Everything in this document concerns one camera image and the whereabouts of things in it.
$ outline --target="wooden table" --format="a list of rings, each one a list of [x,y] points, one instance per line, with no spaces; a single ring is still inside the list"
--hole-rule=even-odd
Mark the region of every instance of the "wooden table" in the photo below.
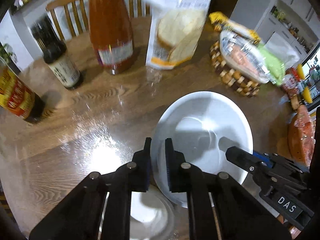
[[[209,47],[217,33],[206,25],[193,58],[170,71],[145,66],[150,18],[133,19],[138,59],[125,73],[111,76],[98,65],[89,34],[68,42],[72,60],[84,75],[76,90],[66,90],[42,59],[21,74],[47,104],[36,125],[2,109],[0,177],[21,231],[31,229],[91,171],[115,171],[142,149],[156,124],[178,98],[200,90],[233,100],[252,130],[254,149],[290,156],[287,123],[292,115],[284,93],[271,83],[257,97],[227,88],[214,73]],[[188,239],[187,209],[176,206],[174,239]]]

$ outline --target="metal screw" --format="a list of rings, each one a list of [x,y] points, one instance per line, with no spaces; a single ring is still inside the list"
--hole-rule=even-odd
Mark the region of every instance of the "metal screw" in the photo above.
[[[224,171],[220,172],[218,175],[219,175],[220,179],[228,179],[229,178],[229,174]]]
[[[127,167],[129,169],[134,169],[135,167],[137,167],[137,164],[135,162],[129,162],[127,163]]]
[[[100,173],[97,171],[93,171],[89,174],[89,178],[90,179],[96,179],[97,177],[99,177]]]
[[[187,170],[191,168],[191,164],[190,163],[181,163],[181,168]]]

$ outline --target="bread slice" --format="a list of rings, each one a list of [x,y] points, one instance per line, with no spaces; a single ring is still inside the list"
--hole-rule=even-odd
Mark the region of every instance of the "bread slice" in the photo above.
[[[177,46],[186,35],[201,30],[206,12],[196,9],[169,10],[160,20],[157,37],[166,46]]]
[[[169,53],[169,62],[181,62],[191,58],[198,45],[198,40],[202,30],[194,30],[186,35],[180,43],[175,46]]]

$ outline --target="small white bowl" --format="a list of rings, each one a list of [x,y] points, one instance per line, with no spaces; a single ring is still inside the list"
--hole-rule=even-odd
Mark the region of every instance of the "small white bowl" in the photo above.
[[[172,138],[174,150],[202,171],[229,173],[242,184],[247,172],[226,159],[231,146],[252,154],[249,123],[240,108],[229,98],[209,92],[194,92],[179,98],[160,118],[151,141],[151,163],[155,181],[172,202],[188,207],[186,193],[171,193],[168,187],[164,141]]]

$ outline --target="green plant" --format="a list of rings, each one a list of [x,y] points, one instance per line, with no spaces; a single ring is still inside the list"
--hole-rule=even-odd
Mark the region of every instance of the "green plant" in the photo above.
[[[0,57],[3,58],[7,64],[11,62],[11,56],[13,55],[12,52],[5,51],[5,48],[7,48],[8,46],[8,43],[4,44],[3,46],[0,44]]]

